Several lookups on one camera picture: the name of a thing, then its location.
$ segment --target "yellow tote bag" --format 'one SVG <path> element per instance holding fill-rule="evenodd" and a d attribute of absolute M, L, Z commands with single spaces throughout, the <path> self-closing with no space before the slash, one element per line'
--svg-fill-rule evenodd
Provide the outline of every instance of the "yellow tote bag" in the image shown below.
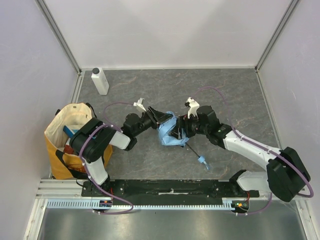
<path fill-rule="evenodd" d="M 85 125 L 93 115 L 96 117 L 89 103 L 71 103 L 56 113 L 54 119 L 44 131 L 46 148 L 49 154 L 52 174 L 56 179 L 69 178 L 86 179 L 87 174 L 77 155 L 65 153 L 59 148 L 64 148 L 68 136 L 64 133 L 65 125 Z M 104 167 L 112 155 L 111 145 L 105 149 L 102 160 Z"/>

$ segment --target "light blue fabric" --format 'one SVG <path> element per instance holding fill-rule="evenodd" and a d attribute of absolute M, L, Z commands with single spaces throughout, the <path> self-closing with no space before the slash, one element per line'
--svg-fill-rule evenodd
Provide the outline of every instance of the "light blue fabric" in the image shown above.
<path fill-rule="evenodd" d="M 168 121 L 164 122 L 158 127 L 158 136 L 163 146 L 185 146 L 186 142 L 188 142 L 189 138 L 186 137 L 186 133 L 182 130 L 182 138 L 176 139 L 173 136 L 169 135 L 169 132 L 175 127 L 177 123 L 177 117 L 174 115 L 172 111 L 167 111 L 167 114 L 171 114 L 173 117 Z"/>

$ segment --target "purple cable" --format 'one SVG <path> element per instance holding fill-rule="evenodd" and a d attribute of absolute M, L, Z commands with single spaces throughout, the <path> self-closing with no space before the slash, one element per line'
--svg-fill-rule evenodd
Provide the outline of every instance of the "purple cable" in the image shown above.
<path fill-rule="evenodd" d="M 234 125 L 233 125 L 233 123 L 231 121 L 231 112 L 230 112 L 229 104 L 228 104 L 225 96 L 222 94 L 222 92 L 219 89 L 217 89 L 217 88 L 215 88 L 213 86 L 204 86 L 204 87 L 201 87 L 200 89 L 198 89 L 193 96 L 196 96 L 199 92 L 202 92 L 203 90 L 206 90 L 206 89 L 213 89 L 221 96 L 224 104 L 226 105 L 227 113 L 228 113 L 228 120 L 229 120 L 230 126 L 231 126 L 232 131 L 234 132 L 234 134 L 238 138 L 240 138 L 240 139 L 242 138 L 243 141 L 245 141 L 245 142 L 247 142 L 247 143 L 249 143 L 251 145 L 254 145 L 254 146 L 256 146 L 256 147 L 258 147 L 258 148 L 260 148 L 260 149 L 262 149 L 262 150 L 267 152 L 269 150 L 268 148 L 266 148 L 266 147 L 264 147 L 264 146 L 262 146 L 262 145 L 260 145 L 260 144 L 258 144 L 256 142 L 253 142 L 250 139 L 247 139 L 247 138 L 241 136 L 236 131 L 236 128 L 234 127 Z M 270 150 L 269 153 L 274 155 L 274 156 L 276 156 L 276 157 L 278 157 L 280 160 L 282 160 L 284 163 L 286 163 L 290 168 L 292 168 L 299 175 L 299 177 L 303 180 L 303 182 L 305 183 L 305 185 L 308 187 L 308 189 L 310 191 L 309 195 L 302 194 L 302 193 L 298 193 L 297 195 L 301 196 L 301 197 L 312 198 L 314 196 L 314 190 L 312 189 L 312 187 L 311 187 L 310 183 L 308 182 L 308 180 L 306 179 L 306 177 L 293 164 L 291 164 L 287 159 L 285 159 L 283 156 L 279 155 L 278 153 L 276 153 L 276 152 L 274 152 L 272 150 Z M 270 194 L 270 198 L 269 198 L 269 201 L 268 201 L 267 205 L 264 208 L 262 208 L 261 210 L 253 211 L 253 212 L 250 212 L 250 213 L 247 213 L 247 214 L 246 213 L 242 213 L 242 214 L 238 213 L 238 215 L 245 215 L 246 216 L 246 215 L 252 215 L 252 214 L 260 213 L 260 212 L 264 211 L 265 209 L 267 209 L 270 206 L 271 200 L 272 200 L 272 193 Z"/>
<path fill-rule="evenodd" d="M 133 105 L 133 104 L 132 104 L 132 103 L 129 103 L 129 102 L 117 101 L 117 102 L 110 103 L 110 104 L 107 105 L 107 106 L 104 108 L 104 110 L 103 110 L 104 119 L 105 119 L 108 123 L 110 123 L 111 125 L 113 125 L 113 127 L 114 127 L 116 130 L 118 130 L 119 132 L 122 133 L 121 128 L 118 127 L 117 125 L 113 124 L 113 123 L 109 120 L 109 118 L 107 118 L 107 116 L 106 116 L 106 109 L 107 109 L 108 107 L 112 106 L 112 105 L 115 105 L 115 104 L 127 104 L 127 105 Z"/>
<path fill-rule="evenodd" d="M 89 137 L 87 138 L 87 140 L 84 142 L 84 144 L 83 144 L 83 146 L 82 146 L 82 148 L 81 148 L 81 150 L 80 150 L 80 152 L 79 152 L 79 158 L 81 159 L 82 163 L 84 164 L 84 169 L 85 169 L 85 171 L 88 173 L 89 179 L 91 180 L 91 182 L 93 182 L 93 184 L 96 186 L 97 189 L 99 189 L 102 193 L 104 193 L 104 194 L 106 194 L 106 195 L 108 195 L 108 196 L 110 196 L 110 197 L 112 197 L 112 198 L 118 199 L 118 200 L 120 200 L 120 201 L 122 201 L 122 202 L 124 202 L 124 203 L 126 203 L 126 204 L 129 204 L 129 205 L 131 206 L 130 209 L 125 210 L 125 211 L 118 211 L 118 212 L 101 212 L 100 214 L 102 214 L 102 215 L 119 215 L 119 214 L 126 214 L 126 213 L 129 213 L 130 211 L 132 211 L 132 210 L 134 209 L 134 205 L 133 205 L 131 202 L 129 202 L 129 201 L 127 201 L 127 200 L 125 200 L 125 199 L 123 199 L 123 198 L 121 198 L 121 197 L 115 196 L 115 195 L 113 195 L 113 194 L 105 191 L 104 189 L 102 189 L 102 188 L 99 186 L 99 184 L 89 175 L 89 171 L 88 171 L 88 168 L 87 168 L 87 166 L 86 166 L 86 162 L 85 162 L 84 158 L 82 157 L 82 154 L 83 154 L 83 152 L 84 152 L 84 150 L 85 150 L 88 142 L 91 140 L 91 138 L 92 138 L 100 129 L 105 128 L 105 127 L 108 127 L 108 126 L 109 126 L 109 125 L 107 125 L 107 124 L 103 124 L 103 125 L 97 127 L 97 128 L 93 131 L 93 133 L 90 134 L 90 136 L 89 136 Z"/>

